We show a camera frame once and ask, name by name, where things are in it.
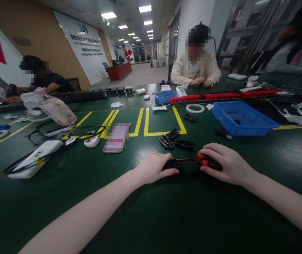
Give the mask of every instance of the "reception desk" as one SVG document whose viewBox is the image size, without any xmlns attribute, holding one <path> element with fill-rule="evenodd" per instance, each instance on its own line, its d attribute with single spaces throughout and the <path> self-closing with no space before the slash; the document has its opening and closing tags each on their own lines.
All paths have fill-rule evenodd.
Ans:
<svg viewBox="0 0 302 254">
<path fill-rule="evenodd" d="M 111 81 L 120 81 L 132 72 L 131 62 L 108 67 L 106 68 L 106 72 Z"/>
</svg>

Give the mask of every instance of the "striped cardigan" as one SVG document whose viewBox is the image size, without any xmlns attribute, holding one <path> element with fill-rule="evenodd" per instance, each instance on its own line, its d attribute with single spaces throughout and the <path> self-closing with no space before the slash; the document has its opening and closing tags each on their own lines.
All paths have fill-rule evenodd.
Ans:
<svg viewBox="0 0 302 254">
<path fill-rule="evenodd" d="M 200 76 L 218 83 L 221 71 L 218 68 L 214 54 L 207 54 L 206 61 L 200 61 Z M 189 85 L 193 79 L 188 78 L 189 62 L 185 54 L 181 55 L 173 64 L 171 82 L 176 85 Z"/>
</svg>

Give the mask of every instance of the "blue crate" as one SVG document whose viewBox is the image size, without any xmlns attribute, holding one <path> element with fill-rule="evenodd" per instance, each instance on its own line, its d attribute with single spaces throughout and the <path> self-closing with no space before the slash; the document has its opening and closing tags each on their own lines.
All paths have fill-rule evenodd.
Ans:
<svg viewBox="0 0 302 254">
<path fill-rule="evenodd" d="M 165 92 L 160 92 L 160 93 L 154 94 L 155 102 L 158 103 L 159 105 L 169 104 L 170 98 L 174 98 L 176 96 L 177 96 L 177 94 L 172 91 L 165 91 Z"/>
<path fill-rule="evenodd" d="M 212 114 L 231 136 L 264 136 L 280 126 L 244 102 L 215 102 Z"/>
</svg>

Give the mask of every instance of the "black shirt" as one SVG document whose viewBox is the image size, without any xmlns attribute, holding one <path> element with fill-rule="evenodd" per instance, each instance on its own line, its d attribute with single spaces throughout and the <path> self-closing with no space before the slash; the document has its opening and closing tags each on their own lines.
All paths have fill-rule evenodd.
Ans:
<svg viewBox="0 0 302 254">
<path fill-rule="evenodd" d="M 47 88 L 51 83 L 55 83 L 60 86 L 56 92 L 74 92 L 74 88 L 66 81 L 66 79 L 54 72 L 44 79 L 35 78 L 32 85 Z"/>
</svg>

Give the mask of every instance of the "fluorescent light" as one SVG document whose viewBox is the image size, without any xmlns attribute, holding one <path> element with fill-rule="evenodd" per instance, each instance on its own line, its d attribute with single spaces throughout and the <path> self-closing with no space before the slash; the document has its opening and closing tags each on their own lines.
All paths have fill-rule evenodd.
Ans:
<svg viewBox="0 0 302 254">
<path fill-rule="evenodd" d="M 152 10 L 152 6 L 150 6 L 150 5 L 139 7 L 140 13 L 148 12 L 148 11 L 151 11 L 151 10 Z"/>
<path fill-rule="evenodd" d="M 113 12 L 103 13 L 101 16 L 102 16 L 103 18 L 106 18 L 106 19 L 109 19 L 109 18 L 116 18 L 116 17 L 117 17 Z"/>
</svg>

